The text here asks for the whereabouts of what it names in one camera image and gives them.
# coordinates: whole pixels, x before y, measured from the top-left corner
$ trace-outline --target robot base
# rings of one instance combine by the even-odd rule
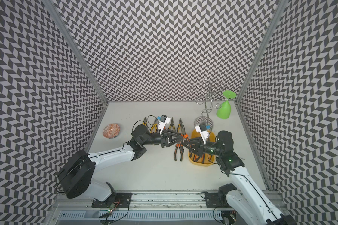
[[[114,202],[119,202],[120,204],[117,208],[129,208],[131,202],[132,193],[117,193],[116,196],[110,195],[105,201],[101,202],[94,199],[92,208],[109,208]]]
[[[218,193],[205,193],[205,203],[207,208],[232,208],[225,202],[224,204],[218,198]]]

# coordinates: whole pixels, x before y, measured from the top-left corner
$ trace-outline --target yellow-handled pliers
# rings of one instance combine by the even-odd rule
[[[150,131],[152,133],[157,133],[158,132],[158,119],[154,120],[154,124],[153,124],[153,126],[151,126]]]
[[[182,130],[182,120],[179,119],[179,124],[178,124],[178,129],[177,129],[177,132],[179,132],[179,130],[181,131],[181,133],[184,133],[185,134],[185,130]]]
[[[144,118],[143,125],[148,126],[148,120],[146,119],[146,117]]]

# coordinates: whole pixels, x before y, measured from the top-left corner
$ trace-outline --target patterned bowl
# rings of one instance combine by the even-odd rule
[[[118,136],[120,127],[118,124],[109,124],[103,130],[103,136],[107,138],[114,138]]]

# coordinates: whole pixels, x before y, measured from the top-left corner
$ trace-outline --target white table surface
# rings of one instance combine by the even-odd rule
[[[229,119],[216,116],[216,109],[209,114],[214,122],[213,133],[221,130],[232,132],[234,151],[243,160],[246,168],[257,185],[265,190],[261,174],[245,135],[234,102],[230,102],[232,111]],[[108,109],[99,126],[89,152],[99,152],[114,149],[131,139],[131,129],[137,120],[143,120],[149,115],[162,114],[173,117],[177,128],[181,118],[186,133],[191,136],[194,130],[194,119],[200,116],[204,105],[195,102],[134,102],[109,103]],[[108,124],[118,124],[120,133],[113,139],[103,136],[102,131]],[[139,159],[113,165],[94,174],[94,178],[109,182],[116,190],[217,190],[220,186],[231,182],[221,173],[218,165],[209,167],[196,166],[188,159],[188,149],[185,148],[183,161],[177,153],[174,161],[175,145],[169,148],[145,145],[147,152]]]

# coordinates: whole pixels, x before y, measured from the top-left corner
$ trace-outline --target wire rack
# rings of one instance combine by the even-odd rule
[[[193,93],[199,92],[199,94],[202,94],[201,96],[195,98],[195,102],[198,105],[204,104],[204,109],[201,111],[201,116],[196,118],[194,120],[194,127],[198,126],[200,123],[205,122],[206,125],[210,126],[210,129],[212,130],[214,123],[213,121],[209,118],[209,113],[215,109],[220,109],[221,105],[219,103],[216,103],[214,105],[213,99],[215,99],[220,92],[224,91],[225,84],[224,83],[219,83],[218,86],[214,89],[212,86],[212,81],[209,79],[204,79],[203,83],[204,88],[199,87],[198,85],[193,85],[191,87],[191,90]]]

